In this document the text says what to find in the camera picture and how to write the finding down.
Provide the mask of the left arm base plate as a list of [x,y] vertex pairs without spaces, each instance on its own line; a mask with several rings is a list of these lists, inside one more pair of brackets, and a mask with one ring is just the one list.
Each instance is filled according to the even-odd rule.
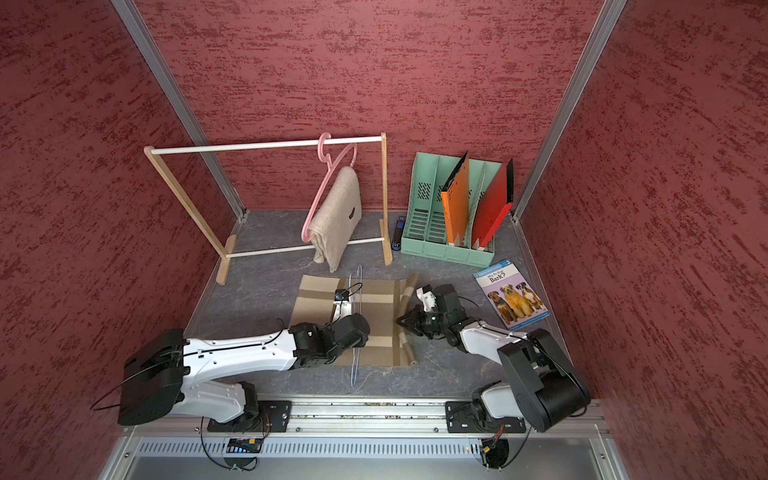
[[232,421],[219,423],[210,420],[206,430],[214,433],[285,433],[291,410],[291,401],[258,401],[256,404],[246,405],[244,413]]

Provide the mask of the pink plastic hanger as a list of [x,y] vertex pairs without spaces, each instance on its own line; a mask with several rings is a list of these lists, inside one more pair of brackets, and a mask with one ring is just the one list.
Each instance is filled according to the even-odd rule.
[[344,149],[334,158],[331,158],[331,155],[326,153],[324,150],[325,143],[329,141],[332,138],[332,135],[329,132],[324,132],[320,135],[318,139],[317,144],[317,153],[318,153],[318,159],[321,163],[324,163],[327,167],[326,174],[320,184],[320,187],[318,188],[315,197],[313,199],[313,202],[309,208],[309,211],[307,213],[307,216],[305,218],[304,224],[302,226],[301,230],[301,240],[304,243],[310,243],[314,237],[312,233],[309,232],[309,226],[310,223],[319,207],[320,200],[323,198],[323,194],[325,192],[325,189],[330,182],[332,175],[334,174],[335,170],[341,163],[341,161],[344,159],[344,157],[349,153],[352,152],[352,159],[350,162],[350,167],[354,167],[354,164],[357,159],[358,154],[358,146],[356,142],[352,142],[347,144]]

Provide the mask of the beige wool scarf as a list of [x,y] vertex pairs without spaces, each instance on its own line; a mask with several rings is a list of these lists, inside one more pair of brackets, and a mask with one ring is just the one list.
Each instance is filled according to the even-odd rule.
[[315,247],[314,261],[327,263],[334,273],[361,217],[358,176],[352,167],[343,167],[308,225]]

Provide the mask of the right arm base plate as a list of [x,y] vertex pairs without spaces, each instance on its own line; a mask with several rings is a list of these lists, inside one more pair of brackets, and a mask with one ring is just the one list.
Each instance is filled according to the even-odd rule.
[[525,433],[526,424],[518,417],[492,417],[479,400],[448,401],[445,418],[449,433]]

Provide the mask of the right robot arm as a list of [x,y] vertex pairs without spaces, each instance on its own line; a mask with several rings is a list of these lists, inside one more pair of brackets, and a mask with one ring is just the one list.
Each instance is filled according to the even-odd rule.
[[457,414],[466,415],[477,429],[489,431],[499,429],[504,419],[517,418],[545,432],[587,411],[589,388],[549,331],[516,334],[471,317],[451,285],[419,289],[417,299],[397,318],[399,327],[495,362],[505,375],[474,391],[467,405],[452,409],[448,423]]

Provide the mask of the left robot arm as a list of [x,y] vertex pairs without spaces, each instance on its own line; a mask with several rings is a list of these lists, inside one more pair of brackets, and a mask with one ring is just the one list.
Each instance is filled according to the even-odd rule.
[[118,424],[142,425],[172,414],[244,431],[260,415],[255,387],[223,378],[331,364],[364,347],[369,334],[367,320],[357,313],[325,326],[299,323],[229,340],[187,339],[180,329],[167,330],[126,360]]

